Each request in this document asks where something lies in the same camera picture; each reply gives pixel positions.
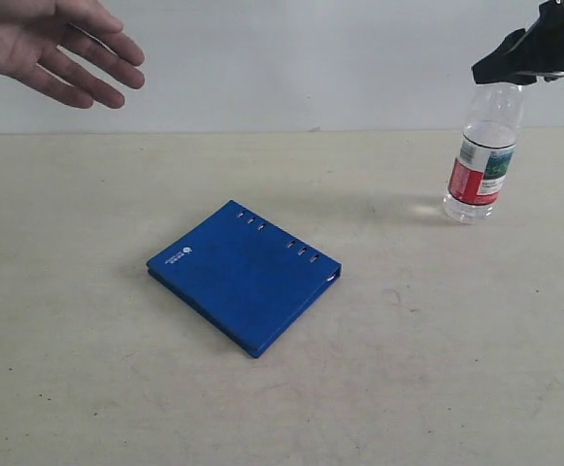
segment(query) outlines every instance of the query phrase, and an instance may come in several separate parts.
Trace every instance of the human hand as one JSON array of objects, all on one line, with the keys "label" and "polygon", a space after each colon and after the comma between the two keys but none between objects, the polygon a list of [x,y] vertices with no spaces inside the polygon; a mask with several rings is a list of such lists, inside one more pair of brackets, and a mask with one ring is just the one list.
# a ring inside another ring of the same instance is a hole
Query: human hand
[{"label": "human hand", "polygon": [[98,0],[0,0],[0,75],[71,107],[120,108],[123,94],[61,49],[138,89],[144,53],[122,29]]}]

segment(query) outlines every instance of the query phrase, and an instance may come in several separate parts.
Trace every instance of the binder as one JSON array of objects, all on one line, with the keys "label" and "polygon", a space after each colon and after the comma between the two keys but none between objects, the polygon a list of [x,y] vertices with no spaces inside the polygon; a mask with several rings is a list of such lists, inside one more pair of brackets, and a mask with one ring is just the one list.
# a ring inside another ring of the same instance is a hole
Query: binder
[{"label": "binder", "polygon": [[342,272],[336,260],[232,200],[147,266],[254,358]]}]

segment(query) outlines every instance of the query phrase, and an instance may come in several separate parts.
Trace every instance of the white wall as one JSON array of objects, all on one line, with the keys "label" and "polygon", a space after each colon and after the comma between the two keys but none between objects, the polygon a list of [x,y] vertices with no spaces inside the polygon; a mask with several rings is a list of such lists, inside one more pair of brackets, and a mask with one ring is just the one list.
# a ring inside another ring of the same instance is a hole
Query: white wall
[{"label": "white wall", "polygon": [[[77,111],[0,78],[0,132],[457,128],[471,65],[540,1],[106,0],[145,89]],[[564,81],[530,90],[526,123],[564,125]]]}]

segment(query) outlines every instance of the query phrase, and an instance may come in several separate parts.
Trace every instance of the plastic water bottle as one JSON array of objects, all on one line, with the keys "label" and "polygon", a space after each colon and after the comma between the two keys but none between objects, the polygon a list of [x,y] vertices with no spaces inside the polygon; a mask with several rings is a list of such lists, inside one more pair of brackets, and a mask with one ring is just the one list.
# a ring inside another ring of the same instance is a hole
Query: plastic water bottle
[{"label": "plastic water bottle", "polygon": [[513,158],[523,107],[521,85],[478,87],[444,199],[448,216],[472,224],[493,213]]}]

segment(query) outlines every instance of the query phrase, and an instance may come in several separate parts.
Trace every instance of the finger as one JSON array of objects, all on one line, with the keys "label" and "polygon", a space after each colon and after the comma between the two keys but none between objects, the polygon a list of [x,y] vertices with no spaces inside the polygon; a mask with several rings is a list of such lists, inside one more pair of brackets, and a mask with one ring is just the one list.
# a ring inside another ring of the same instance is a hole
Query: finger
[{"label": "finger", "polygon": [[15,79],[70,107],[88,109],[94,104],[94,100],[88,93],[61,82],[40,66],[34,67],[29,73],[15,77]]},{"label": "finger", "polygon": [[61,46],[97,66],[120,83],[134,89],[141,88],[146,78],[133,65],[142,61],[140,54],[143,56],[143,53],[123,34],[108,37],[110,47],[115,53],[75,27],[69,28],[66,32]]},{"label": "finger", "polygon": [[119,109],[124,105],[124,96],[120,92],[58,49],[45,53],[38,64],[111,109]]},{"label": "finger", "polygon": [[124,25],[98,0],[56,0],[58,16],[94,35],[120,32]]}]

